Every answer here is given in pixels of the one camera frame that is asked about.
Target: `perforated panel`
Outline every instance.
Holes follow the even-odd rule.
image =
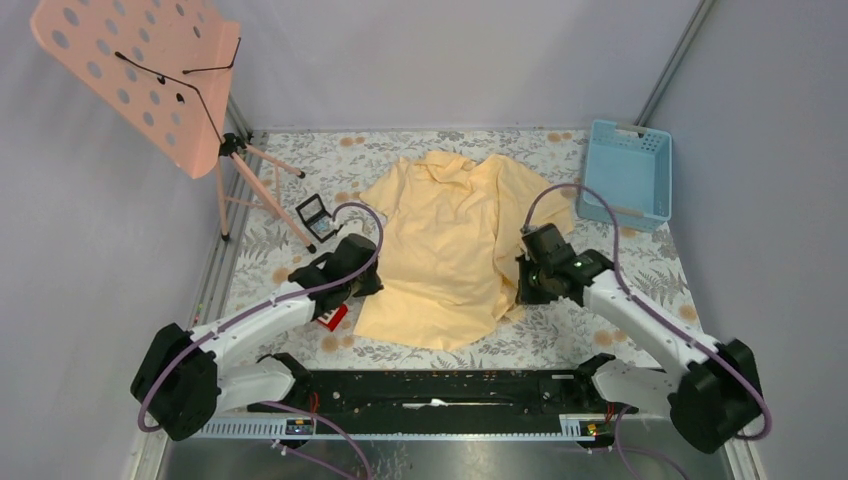
[[[192,178],[218,160],[239,24],[211,0],[42,0],[30,19],[36,40],[121,113]],[[203,95],[215,128],[192,89],[157,78],[115,56],[190,83]]]

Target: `garment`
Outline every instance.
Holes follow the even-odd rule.
[[[550,184],[511,158],[401,158],[360,198],[388,218],[377,273],[354,333],[453,350],[494,331],[515,303],[521,226]],[[573,229],[570,202],[547,195],[533,224]]]

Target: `floral tablecloth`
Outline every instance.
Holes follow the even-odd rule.
[[[430,150],[455,151],[478,162],[500,153],[524,163],[551,183],[579,182],[587,141],[587,132],[582,130],[278,133],[270,135],[267,151],[307,173],[304,180],[282,176],[282,204],[294,214],[294,206],[316,192],[332,211],[341,202],[357,199],[398,157],[419,158]],[[273,191],[274,173],[267,162],[260,177]],[[563,195],[575,196],[568,191]],[[365,218],[359,211],[342,215]],[[611,226],[576,216],[575,220],[575,230],[566,239],[577,251],[594,248],[611,255]],[[366,233],[375,238],[370,220],[365,223],[370,227]],[[652,234],[626,228],[621,233],[621,262],[631,281],[666,309],[697,326],[697,313],[668,226]],[[335,241],[316,245],[320,254],[335,248]],[[310,258],[281,220],[263,209],[251,209],[226,313],[267,298],[289,272]],[[266,353],[289,352],[309,369],[570,368],[596,353],[608,352],[639,366],[656,366],[624,332],[568,301],[528,308],[523,321],[510,323],[504,319],[494,333],[452,352],[353,335],[362,301],[348,303],[350,312],[335,332],[315,323],[298,327],[269,338],[244,361]],[[397,322],[403,328],[403,319]]]

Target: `white wall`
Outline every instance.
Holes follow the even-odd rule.
[[[633,121],[698,0],[218,0],[254,128]]]
[[[0,5],[0,477],[115,479],[155,331],[188,320],[217,238],[190,180]]]
[[[719,2],[652,120],[700,317],[754,349],[770,480],[844,478],[848,2]]]

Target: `blue plastic basket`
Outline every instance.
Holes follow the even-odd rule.
[[[671,218],[671,135],[595,120],[583,184],[612,206],[622,227],[652,232]],[[583,192],[577,215],[612,223],[592,194]]]

